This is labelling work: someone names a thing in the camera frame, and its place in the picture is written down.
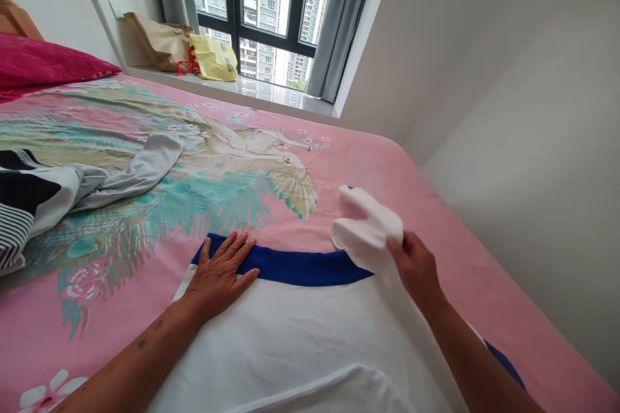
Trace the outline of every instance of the paper bag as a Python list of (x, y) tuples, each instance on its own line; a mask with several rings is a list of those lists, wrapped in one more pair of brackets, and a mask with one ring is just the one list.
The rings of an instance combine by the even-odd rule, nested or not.
[(204, 35), (189, 35), (190, 47), (198, 63), (203, 79), (213, 81), (235, 81), (237, 79), (237, 57), (230, 45)]
[(177, 63), (187, 60), (191, 26), (162, 24), (135, 13), (125, 13), (125, 20), (149, 54), (152, 64), (163, 71), (177, 72)]

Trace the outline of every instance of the pink pillow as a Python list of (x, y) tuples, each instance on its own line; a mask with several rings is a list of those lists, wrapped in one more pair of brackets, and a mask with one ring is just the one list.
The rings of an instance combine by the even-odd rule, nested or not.
[(121, 71), (112, 63), (72, 48), (0, 33), (0, 102)]

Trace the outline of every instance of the window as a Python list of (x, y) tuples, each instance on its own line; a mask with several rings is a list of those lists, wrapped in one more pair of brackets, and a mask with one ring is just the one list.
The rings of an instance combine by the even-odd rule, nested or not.
[[(315, 54), (326, 1), (197, 0), (196, 4), (201, 34), (228, 38), (242, 75), (302, 88), (307, 64)], [(277, 77), (276, 61), (284, 70)]]

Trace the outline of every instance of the clothing pile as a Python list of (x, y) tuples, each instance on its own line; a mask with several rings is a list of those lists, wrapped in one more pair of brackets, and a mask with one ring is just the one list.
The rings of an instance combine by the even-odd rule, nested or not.
[(66, 214), (93, 210), (155, 186), (183, 146), (176, 134), (151, 134), (129, 166), (109, 174), (96, 166), (45, 166), (29, 150), (0, 150), (0, 276), (26, 265), (26, 242)]

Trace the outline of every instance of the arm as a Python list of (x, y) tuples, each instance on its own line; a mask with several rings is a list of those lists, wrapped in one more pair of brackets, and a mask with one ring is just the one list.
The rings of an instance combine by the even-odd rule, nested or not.
[(153, 324), (53, 413), (144, 411), (199, 329), (232, 305), (256, 280), (257, 269), (238, 281), (236, 271), (256, 240), (233, 232), (209, 259), (207, 238), (187, 291)]
[(405, 288), (426, 318), (472, 413), (544, 413), (507, 373), (450, 305), (439, 285), (435, 257), (412, 232), (387, 245)]

